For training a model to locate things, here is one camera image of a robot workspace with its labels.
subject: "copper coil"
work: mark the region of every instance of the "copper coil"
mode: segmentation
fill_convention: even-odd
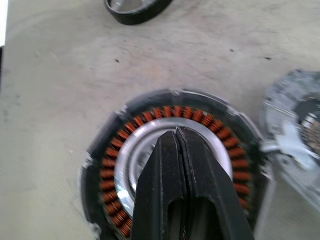
[[[197,121],[197,122],[200,122],[202,116],[204,115],[204,112],[197,109],[192,117],[193,120]]]
[[[113,200],[116,200],[118,196],[117,196],[116,191],[108,191],[108,192],[104,193],[102,195],[102,197],[106,203],[110,203]]]
[[[112,221],[117,227],[120,227],[128,217],[128,214],[126,214],[124,210],[120,210],[114,217],[112,217]]]
[[[139,127],[145,124],[144,121],[142,120],[142,117],[140,116],[135,117],[133,120]]]
[[[213,119],[214,116],[208,114],[202,119],[201,123],[205,126],[208,126],[213,121]]]
[[[223,141],[224,146],[229,149],[237,146],[239,143],[238,138],[232,136]]]
[[[236,157],[241,157],[245,155],[245,150],[243,148],[237,146],[235,148],[232,148],[228,151],[229,157],[230,158],[236,158]]]
[[[191,119],[193,112],[194,111],[191,107],[186,106],[183,111],[183,117],[186,119]]]
[[[249,194],[250,188],[247,185],[234,183],[233,184],[235,191],[240,194]]]
[[[170,106],[164,106],[163,107],[163,111],[164,111],[164,116],[166,118],[171,117],[172,112],[171,112],[171,107]]]
[[[108,147],[105,151],[105,154],[109,155],[110,157],[116,157],[118,156],[119,151],[115,150],[111,147]]]
[[[216,132],[218,132],[219,129],[221,129],[223,126],[224,126],[224,123],[223,123],[222,121],[216,120],[216,121],[214,121],[213,123],[211,123],[211,124],[208,126],[208,128],[209,128],[212,132],[216,133]]]
[[[132,122],[128,122],[126,125],[125,125],[126,129],[130,132],[130,133],[133,133],[135,130],[136,130],[136,127],[133,125]]]
[[[246,209],[248,207],[248,202],[245,199],[243,199],[242,197],[239,197],[239,201],[243,208]]]
[[[104,169],[104,170],[101,170],[100,172],[100,176],[104,179],[111,179],[113,178],[115,175],[115,172],[113,169]]]
[[[116,165],[116,160],[110,158],[104,158],[102,161],[103,166],[106,168],[114,168]]]
[[[115,187],[115,182],[113,180],[103,181],[100,183],[100,188],[102,190],[111,190]]]
[[[131,226],[132,226],[132,220],[128,218],[123,225],[121,226],[121,233],[126,237],[130,237],[131,232]]]
[[[240,181],[249,181],[251,179],[251,176],[248,172],[235,171],[233,172],[233,179]]]
[[[124,140],[126,140],[129,137],[129,133],[127,133],[125,130],[121,129],[118,131],[118,136]]]
[[[124,142],[117,139],[117,138],[113,138],[111,144],[117,148],[121,148],[122,144],[124,144]]]
[[[182,114],[182,107],[174,106],[174,116],[181,117],[181,114]]]
[[[119,201],[113,201],[106,206],[106,211],[110,216],[117,213],[120,209],[122,209],[122,205]]]
[[[231,130],[227,127],[223,127],[216,135],[220,140],[224,140],[229,137],[231,134]]]
[[[150,122],[153,120],[152,114],[149,111],[144,112],[143,115],[147,122]]]
[[[159,107],[155,107],[153,109],[153,113],[154,113],[154,116],[155,116],[156,119],[162,118],[162,112],[161,112],[161,109]]]
[[[249,168],[249,162],[245,159],[233,160],[231,161],[232,167],[235,169],[245,169]]]

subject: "copper winding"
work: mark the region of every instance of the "copper winding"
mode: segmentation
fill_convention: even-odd
[[[208,126],[213,121],[213,119],[214,116],[208,114],[202,119],[201,123],[205,126]]]
[[[149,111],[144,112],[144,113],[143,113],[143,116],[144,116],[144,118],[145,118],[145,120],[146,120],[147,122],[150,122],[150,121],[152,121],[152,120],[154,119],[154,118],[152,117],[151,112],[149,112]]]
[[[244,168],[249,168],[249,163],[247,160],[244,159],[239,159],[239,160],[233,160],[231,162],[232,167],[234,169],[244,169]]]
[[[228,151],[228,154],[230,156],[230,158],[236,158],[236,157],[241,157],[243,155],[245,155],[245,150],[243,150],[243,148],[241,147],[235,147],[235,148],[232,148]]]
[[[101,176],[103,179],[113,178],[114,175],[115,175],[115,173],[114,173],[114,170],[113,170],[113,169],[104,169],[104,170],[101,170],[101,172],[100,172],[100,176]]]
[[[153,113],[156,119],[160,119],[162,118],[162,112],[161,109],[159,107],[156,107],[153,109]]]
[[[120,227],[128,217],[128,214],[126,214],[126,212],[122,209],[112,217],[112,221],[117,227]]]
[[[224,126],[224,123],[223,123],[222,121],[216,120],[216,121],[212,122],[212,123],[209,125],[208,128],[209,128],[212,132],[216,133],[216,132],[218,132],[223,126]]]
[[[115,150],[111,147],[108,147],[105,151],[105,154],[109,155],[110,157],[117,157],[118,156],[118,150]]]
[[[229,137],[229,138],[227,138],[227,139],[225,139],[225,140],[223,141],[223,144],[224,144],[224,146],[225,146],[227,149],[233,148],[233,147],[237,146],[238,143],[239,143],[238,138],[236,138],[236,137],[234,137],[234,136]]]
[[[130,237],[131,227],[132,227],[132,220],[130,218],[128,218],[127,220],[125,220],[125,222],[123,223],[123,225],[120,228],[121,233],[126,238]]]
[[[202,119],[202,116],[204,115],[204,112],[197,109],[192,117],[192,120],[195,120],[197,122],[200,122],[200,120]]]
[[[183,117],[186,119],[190,119],[192,117],[193,112],[194,111],[191,107],[186,106],[183,111]]]
[[[104,193],[102,195],[102,197],[106,203],[110,203],[113,200],[117,199],[118,196],[117,196],[116,191],[113,190],[113,191],[108,191],[108,192]]]
[[[139,127],[145,124],[144,121],[142,120],[142,117],[140,116],[135,117],[133,120]]]
[[[106,211],[111,216],[117,213],[120,209],[122,209],[122,205],[119,201],[113,201],[106,206]]]
[[[113,180],[103,181],[100,183],[100,188],[104,191],[114,189],[115,182]]]
[[[187,119],[192,119],[207,126],[217,137],[223,142],[226,149],[228,149],[228,154],[231,159],[232,168],[236,169],[233,172],[233,186],[239,197],[239,201],[243,208],[248,208],[248,202],[245,196],[250,194],[250,188],[246,183],[251,180],[251,175],[249,172],[250,164],[245,158],[245,151],[243,148],[239,147],[239,139],[233,136],[232,131],[224,127],[224,123],[220,120],[214,119],[214,116],[208,114],[199,109],[193,109],[192,107],[186,106],[164,106],[155,107],[152,111],[146,111],[142,115],[135,116],[133,122],[127,122],[125,124],[125,129],[120,129],[117,136],[120,138],[113,138],[111,145],[116,148],[108,147],[105,153],[109,157],[105,157],[102,160],[102,165],[104,168],[100,171],[100,176],[104,179],[100,183],[100,189],[104,191],[103,199],[106,202],[106,211],[110,216],[112,216],[113,223],[119,227],[120,232],[126,237],[130,237],[130,231],[132,227],[132,220],[129,218],[128,214],[123,210],[121,203],[118,200],[117,193],[115,191],[115,182],[113,180],[114,170],[116,165],[116,160],[111,158],[116,158],[119,149],[122,147],[124,141],[133,133],[137,127],[144,125],[146,122],[152,121],[158,118],[169,118],[169,117],[183,117]]]
[[[175,106],[174,107],[174,116],[181,117],[182,114],[182,107],[181,106]]]
[[[240,180],[240,181],[249,181],[251,179],[251,176],[248,172],[234,171],[233,172],[233,179]]]
[[[128,122],[125,127],[130,133],[133,133],[136,130],[136,127],[132,124],[132,122]]]
[[[249,194],[250,188],[247,185],[240,184],[240,183],[234,183],[233,184],[235,191],[240,194]]]
[[[170,107],[170,106],[164,106],[164,107],[163,107],[163,111],[164,111],[164,116],[165,116],[166,118],[171,117],[172,112],[171,112],[171,107]]]
[[[117,138],[113,138],[111,144],[112,144],[114,147],[121,148],[121,147],[122,147],[122,144],[124,144],[124,142],[121,141],[121,140],[119,140],[119,139],[117,139]]]
[[[223,127],[216,135],[220,140],[225,140],[231,135],[231,130],[227,127]]]
[[[121,129],[118,131],[118,136],[124,140],[126,140],[129,137],[129,133],[127,133],[125,130]]]

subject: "silver metal ring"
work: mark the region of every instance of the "silver metal ring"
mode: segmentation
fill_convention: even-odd
[[[209,145],[217,161],[229,177],[233,178],[228,152],[220,139],[206,126],[182,117],[152,120],[137,128],[124,142],[116,159],[114,182],[117,196],[126,212],[132,217],[138,178],[146,165],[157,139],[176,127],[186,127],[200,134]]]

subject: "concrete floor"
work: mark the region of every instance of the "concrete floor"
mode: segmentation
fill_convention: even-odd
[[[319,13],[317,0],[174,0],[155,19],[124,26],[102,0],[11,0],[0,239],[92,239],[77,174],[112,111],[145,91],[193,87],[257,122],[269,84],[319,70]],[[315,240],[319,226],[319,213],[280,181],[262,239]]]

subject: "circular motor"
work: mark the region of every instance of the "circular motor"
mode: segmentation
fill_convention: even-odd
[[[216,96],[163,89],[140,96],[114,113],[88,150],[81,198],[97,239],[130,237],[138,178],[159,136],[176,127],[203,137],[232,180],[253,232],[258,231],[259,216],[267,206],[265,196],[272,192],[258,129]]]

